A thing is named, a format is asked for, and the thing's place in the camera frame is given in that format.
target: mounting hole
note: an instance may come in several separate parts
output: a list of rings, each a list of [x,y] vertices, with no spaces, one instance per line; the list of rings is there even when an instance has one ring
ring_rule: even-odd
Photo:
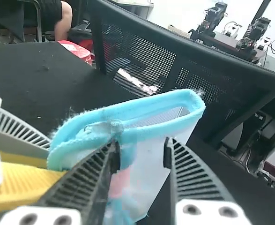
[[[61,216],[58,217],[54,225],[71,225],[72,224],[72,218],[70,216]]]
[[[201,211],[195,205],[186,205],[183,207],[183,212],[190,215],[199,215]]]
[[[219,213],[223,217],[229,217],[229,218],[236,218],[238,217],[238,214],[235,210],[229,208],[229,207],[221,207],[219,210]]]
[[[35,213],[30,213],[21,219],[20,225],[34,225],[36,221],[37,215]]]

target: black mat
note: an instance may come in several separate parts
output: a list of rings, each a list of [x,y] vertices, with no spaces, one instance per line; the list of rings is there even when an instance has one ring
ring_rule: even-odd
[[[70,113],[135,98],[54,42],[0,45],[0,97],[46,135]]]
[[[133,99],[57,43],[0,46],[0,96],[3,107],[49,133],[71,112]],[[188,146],[219,176],[253,225],[275,225],[275,192],[192,136]],[[169,225],[170,183],[166,181],[138,225]]]

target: light blue fabric bag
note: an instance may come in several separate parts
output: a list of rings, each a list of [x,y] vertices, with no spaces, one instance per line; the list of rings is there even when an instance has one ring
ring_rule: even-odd
[[[170,172],[163,167],[165,138],[186,143],[204,110],[193,90],[181,89],[84,112],[58,129],[48,168],[70,169],[114,136],[121,168],[111,180],[104,223],[131,225],[146,216]]]

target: white wall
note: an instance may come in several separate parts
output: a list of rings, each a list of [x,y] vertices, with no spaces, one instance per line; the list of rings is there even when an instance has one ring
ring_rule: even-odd
[[[155,0],[154,8],[148,19],[162,27],[173,25],[185,32],[196,29],[204,19],[204,10],[213,7],[218,0]],[[235,21],[243,27],[239,31],[238,39],[244,35],[248,24],[252,21],[262,0],[223,0],[228,4],[228,17],[224,18],[216,31],[221,32],[227,22]],[[269,4],[264,17],[271,20],[271,26],[266,36],[275,39],[275,0]]]

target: black mesh chair back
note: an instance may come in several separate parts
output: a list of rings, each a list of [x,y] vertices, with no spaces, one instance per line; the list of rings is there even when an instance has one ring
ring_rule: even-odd
[[[181,88],[201,92],[207,109],[194,134],[207,143],[220,142],[275,97],[275,72],[195,43],[106,0],[91,0],[89,13],[98,69],[137,97]]]

